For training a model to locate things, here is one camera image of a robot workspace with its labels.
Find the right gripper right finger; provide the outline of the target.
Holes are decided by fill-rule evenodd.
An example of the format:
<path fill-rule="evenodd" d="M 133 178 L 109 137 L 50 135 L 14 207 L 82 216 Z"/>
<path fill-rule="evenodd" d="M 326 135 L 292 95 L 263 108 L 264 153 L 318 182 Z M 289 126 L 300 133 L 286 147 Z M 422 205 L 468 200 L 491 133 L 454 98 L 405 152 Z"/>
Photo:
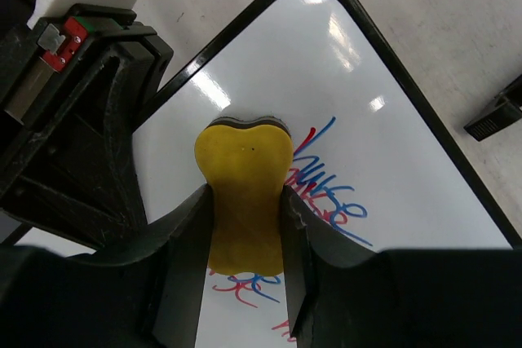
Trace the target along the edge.
<path fill-rule="evenodd" d="M 518 249 L 373 252 L 290 187 L 280 233 L 290 335 L 300 347 L 518 347 Z"/>

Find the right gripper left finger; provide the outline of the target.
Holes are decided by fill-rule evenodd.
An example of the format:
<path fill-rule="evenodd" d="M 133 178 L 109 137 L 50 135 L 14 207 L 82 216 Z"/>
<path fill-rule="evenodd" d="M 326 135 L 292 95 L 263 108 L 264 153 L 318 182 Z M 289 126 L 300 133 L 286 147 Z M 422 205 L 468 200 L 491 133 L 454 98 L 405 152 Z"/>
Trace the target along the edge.
<path fill-rule="evenodd" d="M 194 346 L 213 220 L 205 185 L 134 239 L 93 254 L 2 247 L 2 346 Z"/>

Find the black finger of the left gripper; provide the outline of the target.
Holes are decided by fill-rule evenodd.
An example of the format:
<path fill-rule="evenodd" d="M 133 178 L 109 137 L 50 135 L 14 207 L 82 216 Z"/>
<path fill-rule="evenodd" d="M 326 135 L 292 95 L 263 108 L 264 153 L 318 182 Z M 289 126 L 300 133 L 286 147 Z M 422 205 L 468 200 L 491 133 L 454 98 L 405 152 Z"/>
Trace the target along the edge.
<path fill-rule="evenodd" d="M 464 130 L 482 141 L 521 119 L 521 76 L 493 97 Z"/>

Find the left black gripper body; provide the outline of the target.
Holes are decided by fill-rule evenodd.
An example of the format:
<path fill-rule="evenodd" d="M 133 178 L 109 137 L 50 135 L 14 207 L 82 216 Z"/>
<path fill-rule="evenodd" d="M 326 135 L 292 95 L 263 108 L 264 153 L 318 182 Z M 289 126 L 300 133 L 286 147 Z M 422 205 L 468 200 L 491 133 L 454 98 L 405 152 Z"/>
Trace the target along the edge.
<path fill-rule="evenodd" d="M 147 223 L 132 136 L 172 49 L 133 11 L 78 3 L 1 44 L 1 211 L 93 249 Z"/>

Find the white whiteboard black frame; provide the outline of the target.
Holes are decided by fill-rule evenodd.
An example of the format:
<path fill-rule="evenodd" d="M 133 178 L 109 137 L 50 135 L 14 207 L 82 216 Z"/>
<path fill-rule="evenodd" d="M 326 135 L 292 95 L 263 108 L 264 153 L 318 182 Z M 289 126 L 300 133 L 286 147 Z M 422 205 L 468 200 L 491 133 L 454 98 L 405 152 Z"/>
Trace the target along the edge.
<path fill-rule="evenodd" d="M 160 82 L 132 136 L 147 223 L 101 249 L 210 187 L 194 145 L 220 117 L 281 120 L 294 150 L 283 190 L 373 252 L 521 252 L 520 236 L 358 0 L 254 0 Z M 284 264 L 279 275 L 222 275 L 207 262 L 192 347 L 300 347 Z"/>

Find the yellow bone-shaped eraser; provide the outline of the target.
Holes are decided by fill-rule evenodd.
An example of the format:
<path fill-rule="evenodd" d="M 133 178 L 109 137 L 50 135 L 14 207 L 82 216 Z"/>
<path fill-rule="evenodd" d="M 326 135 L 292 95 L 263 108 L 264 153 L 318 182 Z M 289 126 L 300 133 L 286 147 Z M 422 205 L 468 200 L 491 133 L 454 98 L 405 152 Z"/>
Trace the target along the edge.
<path fill-rule="evenodd" d="M 198 135 L 194 154 L 213 192 L 210 269 L 282 273 L 280 199 L 294 155 L 286 125 L 275 117 L 220 117 Z"/>

